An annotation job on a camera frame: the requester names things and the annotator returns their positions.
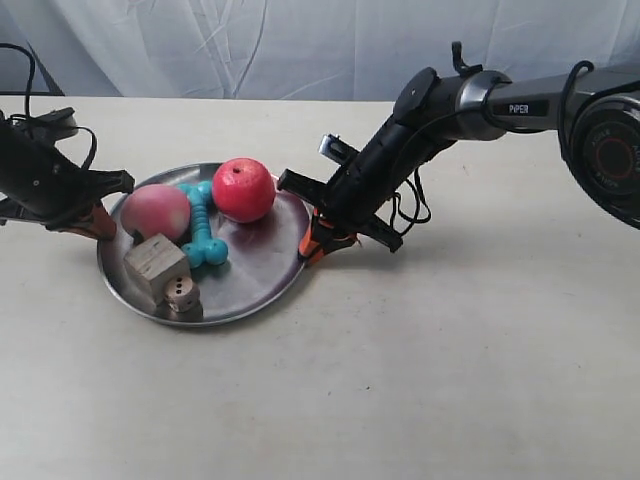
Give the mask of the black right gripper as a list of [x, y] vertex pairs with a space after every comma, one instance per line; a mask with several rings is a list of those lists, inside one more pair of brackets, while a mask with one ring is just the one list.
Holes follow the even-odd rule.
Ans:
[[404, 128], [385, 124], [355, 159], [338, 165], [325, 183], [290, 169], [280, 175], [279, 190], [314, 207], [298, 246], [298, 257], [304, 264], [354, 246], [359, 233], [392, 251], [399, 248], [400, 236], [376, 216], [376, 211], [389, 196], [391, 167], [403, 146]]

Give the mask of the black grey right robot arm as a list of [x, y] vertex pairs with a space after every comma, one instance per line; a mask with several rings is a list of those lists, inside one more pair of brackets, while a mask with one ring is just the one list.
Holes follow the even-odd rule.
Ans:
[[277, 186], [310, 204], [298, 247], [312, 264], [367, 236], [397, 250], [402, 234], [378, 210], [407, 184], [422, 187], [419, 168], [462, 140], [493, 141], [508, 133], [553, 131], [561, 158], [581, 189], [621, 222], [639, 223], [639, 68], [596, 67], [582, 60], [563, 75], [515, 82], [479, 65], [455, 64], [442, 78], [418, 72], [389, 117], [361, 149], [334, 135], [320, 151], [337, 164], [321, 182], [291, 170]]

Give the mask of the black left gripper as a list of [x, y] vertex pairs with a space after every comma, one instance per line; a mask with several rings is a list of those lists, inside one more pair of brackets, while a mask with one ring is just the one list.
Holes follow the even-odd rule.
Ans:
[[71, 162], [53, 145], [16, 129], [1, 131], [1, 223], [36, 223], [49, 231], [111, 241], [117, 225], [102, 203], [130, 193], [125, 170], [98, 171]]

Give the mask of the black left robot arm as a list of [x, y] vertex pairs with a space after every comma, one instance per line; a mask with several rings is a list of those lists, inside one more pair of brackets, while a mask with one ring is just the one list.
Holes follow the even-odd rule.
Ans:
[[18, 221], [98, 241], [115, 238], [117, 225], [103, 199], [131, 193], [135, 180], [125, 170], [91, 168], [98, 147], [94, 132], [80, 165], [56, 147], [81, 129], [71, 108], [39, 117], [14, 115], [1, 122], [2, 225]]

